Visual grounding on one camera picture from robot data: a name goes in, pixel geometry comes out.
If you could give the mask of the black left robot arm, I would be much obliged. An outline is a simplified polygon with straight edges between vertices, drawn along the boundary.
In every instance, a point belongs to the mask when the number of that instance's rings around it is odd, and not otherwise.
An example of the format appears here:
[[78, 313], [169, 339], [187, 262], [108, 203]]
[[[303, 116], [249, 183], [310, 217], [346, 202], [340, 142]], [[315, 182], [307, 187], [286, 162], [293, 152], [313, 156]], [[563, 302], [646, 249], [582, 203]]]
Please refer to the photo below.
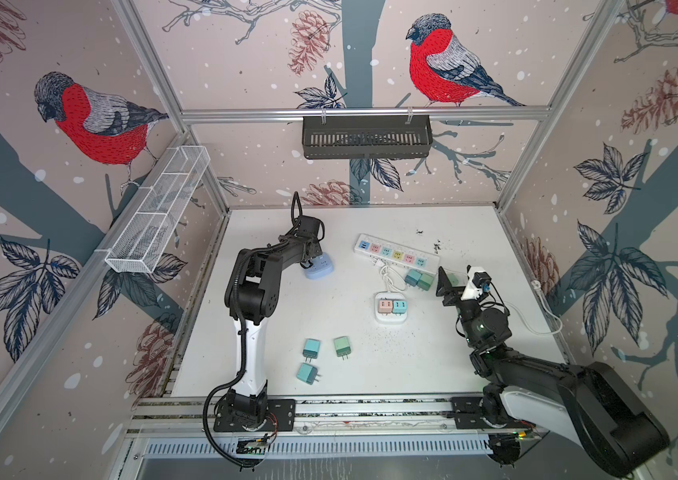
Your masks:
[[225, 290], [225, 306], [239, 323], [240, 366], [233, 380], [214, 388], [210, 395], [223, 390], [216, 410], [247, 428], [260, 426], [268, 416], [266, 329], [279, 303], [283, 271], [293, 265], [308, 269], [323, 254], [325, 224], [304, 213], [297, 193], [292, 196], [290, 214], [291, 227], [276, 244], [239, 251]]

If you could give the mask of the white square power strip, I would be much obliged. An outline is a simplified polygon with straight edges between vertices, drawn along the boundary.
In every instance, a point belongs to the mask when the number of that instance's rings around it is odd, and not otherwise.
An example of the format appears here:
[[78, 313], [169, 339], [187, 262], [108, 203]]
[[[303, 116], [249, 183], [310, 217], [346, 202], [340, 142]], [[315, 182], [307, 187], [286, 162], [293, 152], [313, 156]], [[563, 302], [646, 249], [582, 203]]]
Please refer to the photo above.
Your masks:
[[408, 318], [408, 301], [402, 293], [379, 292], [374, 298], [374, 313], [380, 324], [403, 324]]

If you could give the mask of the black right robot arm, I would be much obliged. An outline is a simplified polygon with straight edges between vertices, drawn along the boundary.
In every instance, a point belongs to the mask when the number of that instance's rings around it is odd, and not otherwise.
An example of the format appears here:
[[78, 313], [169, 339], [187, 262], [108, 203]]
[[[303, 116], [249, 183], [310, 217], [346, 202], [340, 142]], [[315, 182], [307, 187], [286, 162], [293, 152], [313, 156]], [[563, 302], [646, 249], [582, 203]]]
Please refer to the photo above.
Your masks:
[[468, 271], [462, 286], [439, 269], [436, 294], [457, 311], [475, 373], [487, 380], [485, 421], [541, 426], [579, 445], [613, 477], [624, 477], [670, 445], [667, 430], [609, 365], [555, 363], [510, 347], [507, 308], [488, 304], [490, 275]]

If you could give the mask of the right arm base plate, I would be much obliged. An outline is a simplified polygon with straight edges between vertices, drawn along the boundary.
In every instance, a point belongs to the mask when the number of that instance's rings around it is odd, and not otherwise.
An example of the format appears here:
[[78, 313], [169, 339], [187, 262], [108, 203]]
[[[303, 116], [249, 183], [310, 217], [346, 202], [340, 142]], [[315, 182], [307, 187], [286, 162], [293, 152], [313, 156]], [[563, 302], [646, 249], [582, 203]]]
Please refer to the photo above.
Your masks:
[[452, 413], [458, 430], [510, 429], [528, 430], [533, 424], [511, 417], [501, 400], [495, 396], [469, 395], [450, 399]]

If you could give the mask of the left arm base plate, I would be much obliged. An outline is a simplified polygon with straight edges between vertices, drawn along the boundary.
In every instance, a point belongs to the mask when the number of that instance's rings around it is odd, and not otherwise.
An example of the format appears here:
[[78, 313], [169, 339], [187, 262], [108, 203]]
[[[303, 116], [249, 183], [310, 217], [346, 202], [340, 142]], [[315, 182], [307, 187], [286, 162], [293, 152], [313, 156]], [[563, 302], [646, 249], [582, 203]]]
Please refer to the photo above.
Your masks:
[[257, 399], [233, 395], [215, 410], [215, 433], [291, 432], [294, 429], [294, 399]]

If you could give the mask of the pink charger plug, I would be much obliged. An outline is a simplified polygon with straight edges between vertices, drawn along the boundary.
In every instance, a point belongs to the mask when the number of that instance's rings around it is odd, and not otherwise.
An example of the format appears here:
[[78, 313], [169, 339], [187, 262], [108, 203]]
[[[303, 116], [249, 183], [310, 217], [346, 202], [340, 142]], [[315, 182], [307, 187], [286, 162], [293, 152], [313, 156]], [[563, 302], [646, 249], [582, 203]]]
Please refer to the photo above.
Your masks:
[[378, 302], [378, 312], [380, 314], [391, 314], [394, 310], [394, 301], [390, 299], [380, 299]]

